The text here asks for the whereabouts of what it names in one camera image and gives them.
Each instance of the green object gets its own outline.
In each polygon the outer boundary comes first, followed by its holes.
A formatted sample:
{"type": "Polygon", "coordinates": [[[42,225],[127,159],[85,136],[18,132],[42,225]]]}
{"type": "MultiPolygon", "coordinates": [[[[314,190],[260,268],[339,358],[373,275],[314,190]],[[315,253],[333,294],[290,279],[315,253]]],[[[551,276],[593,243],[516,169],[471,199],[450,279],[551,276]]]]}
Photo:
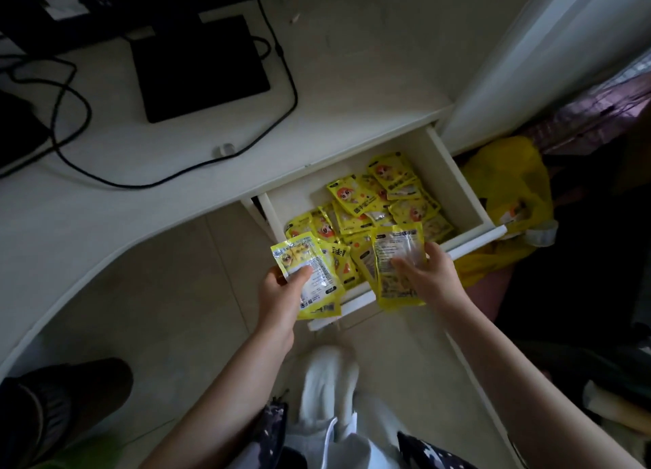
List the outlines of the green object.
{"type": "Polygon", "coordinates": [[[32,469],[113,469],[122,448],[113,436],[95,436],[58,452],[32,469]]]}

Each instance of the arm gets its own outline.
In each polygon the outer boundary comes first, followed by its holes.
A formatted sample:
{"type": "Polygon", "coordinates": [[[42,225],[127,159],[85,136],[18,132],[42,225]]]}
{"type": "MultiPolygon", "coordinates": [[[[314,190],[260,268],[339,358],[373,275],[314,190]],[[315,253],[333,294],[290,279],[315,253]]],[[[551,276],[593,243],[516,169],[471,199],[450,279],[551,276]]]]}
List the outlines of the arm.
{"type": "Polygon", "coordinates": [[[269,270],[260,286],[254,333],[141,469],[212,469],[236,455],[292,348],[301,289],[311,273],[304,267],[287,284],[280,269],[269,270]]]}
{"type": "Polygon", "coordinates": [[[427,266],[395,259],[445,326],[531,469],[640,468],[525,357],[463,290],[450,257],[433,243],[427,266]]]}

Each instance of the computer monitor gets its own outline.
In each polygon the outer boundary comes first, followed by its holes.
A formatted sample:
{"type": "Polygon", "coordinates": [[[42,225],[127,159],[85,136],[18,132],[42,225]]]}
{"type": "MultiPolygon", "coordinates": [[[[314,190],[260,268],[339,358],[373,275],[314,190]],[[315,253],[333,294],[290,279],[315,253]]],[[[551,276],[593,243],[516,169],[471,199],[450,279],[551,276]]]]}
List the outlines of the computer monitor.
{"type": "Polygon", "coordinates": [[[156,35],[132,41],[132,53],[155,123],[269,90],[244,18],[199,19],[243,1],[0,0],[0,32],[27,54],[51,56],[151,25],[156,35]]]}

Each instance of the left hand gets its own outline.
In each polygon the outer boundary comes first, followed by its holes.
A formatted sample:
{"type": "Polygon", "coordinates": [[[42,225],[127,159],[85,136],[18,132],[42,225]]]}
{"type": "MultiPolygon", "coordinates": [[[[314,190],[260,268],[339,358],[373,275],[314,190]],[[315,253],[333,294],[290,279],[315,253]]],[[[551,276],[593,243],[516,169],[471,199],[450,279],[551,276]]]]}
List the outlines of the left hand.
{"type": "Polygon", "coordinates": [[[294,324],[301,304],[301,290],[311,275],[312,267],[306,265],[292,274],[287,282],[281,269],[272,267],[260,283],[256,332],[277,335],[286,345],[286,352],[294,343],[294,324]]]}

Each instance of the hand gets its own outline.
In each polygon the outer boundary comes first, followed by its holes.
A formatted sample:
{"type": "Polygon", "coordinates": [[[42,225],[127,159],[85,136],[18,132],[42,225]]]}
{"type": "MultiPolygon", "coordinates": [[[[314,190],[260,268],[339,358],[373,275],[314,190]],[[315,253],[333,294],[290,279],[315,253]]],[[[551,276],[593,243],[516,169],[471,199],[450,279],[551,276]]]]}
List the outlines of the hand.
{"type": "Polygon", "coordinates": [[[402,258],[391,260],[399,275],[406,277],[420,299],[433,306],[444,306],[468,299],[452,259],[436,243],[425,243],[430,256],[424,268],[416,268],[402,258]]]}
{"type": "Polygon", "coordinates": [[[294,323],[301,304],[301,290],[311,275],[312,267],[305,265],[287,282],[281,269],[272,267],[258,289],[260,310],[256,332],[277,336],[287,346],[286,352],[294,343],[294,323]]]}

